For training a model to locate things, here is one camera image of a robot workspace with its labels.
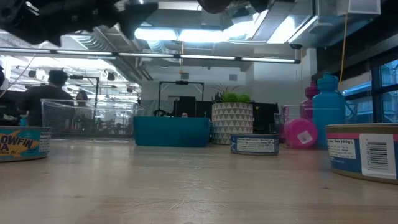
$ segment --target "air vent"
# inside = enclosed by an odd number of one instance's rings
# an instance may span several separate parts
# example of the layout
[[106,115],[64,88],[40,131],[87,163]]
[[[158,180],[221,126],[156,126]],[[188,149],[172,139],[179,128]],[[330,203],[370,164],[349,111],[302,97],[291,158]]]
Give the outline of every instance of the air vent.
[[181,73],[181,79],[182,80],[183,79],[188,80],[189,79],[189,73],[187,73],[187,72]]
[[237,81],[238,80],[238,75],[237,74],[229,74],[229,80],[230,81]]
[[349,0],[349,13],[380,14],[380,0]]

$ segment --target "teal container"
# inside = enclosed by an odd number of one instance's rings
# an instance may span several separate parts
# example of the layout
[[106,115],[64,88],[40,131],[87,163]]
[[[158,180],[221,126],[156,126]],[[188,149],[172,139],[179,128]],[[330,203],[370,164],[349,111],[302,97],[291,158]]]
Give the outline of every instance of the teal container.
[[208,118],[134,117],[134,138],[138,146],[207,147]]
[[50,128],[0,126],[0,162],[47,157]]
[[345,123],[346,101],[338,91],[338,77],[326,72],[317,84],[320,93],[313,98],[313,123],[318,129],[317,146],[327,149],[326,126]]

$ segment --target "teal box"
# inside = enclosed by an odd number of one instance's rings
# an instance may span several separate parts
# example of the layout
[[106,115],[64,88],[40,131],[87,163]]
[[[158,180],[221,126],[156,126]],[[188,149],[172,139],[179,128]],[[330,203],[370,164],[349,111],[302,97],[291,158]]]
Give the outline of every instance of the teal box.
[[0,126],[0,162],[47,157],[50,128]]
[[208,118],[134,117],[138,146],[207,147],[210,131]]

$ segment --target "barcode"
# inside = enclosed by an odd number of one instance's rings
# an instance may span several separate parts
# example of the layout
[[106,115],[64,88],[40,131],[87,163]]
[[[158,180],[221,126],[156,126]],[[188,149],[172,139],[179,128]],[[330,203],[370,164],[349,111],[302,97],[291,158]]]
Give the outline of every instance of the barcode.
[[386,142],[368,142],[366,146],[370,169],[388,170],[388,153]]

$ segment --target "wooden table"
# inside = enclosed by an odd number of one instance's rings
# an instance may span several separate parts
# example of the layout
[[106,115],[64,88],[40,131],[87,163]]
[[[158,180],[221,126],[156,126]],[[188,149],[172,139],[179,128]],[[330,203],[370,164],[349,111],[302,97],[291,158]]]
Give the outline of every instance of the wooden table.
[[0,184],[1,224],[398,222],[398,186],[334,174],[326,151],[54,141],[0,164]]

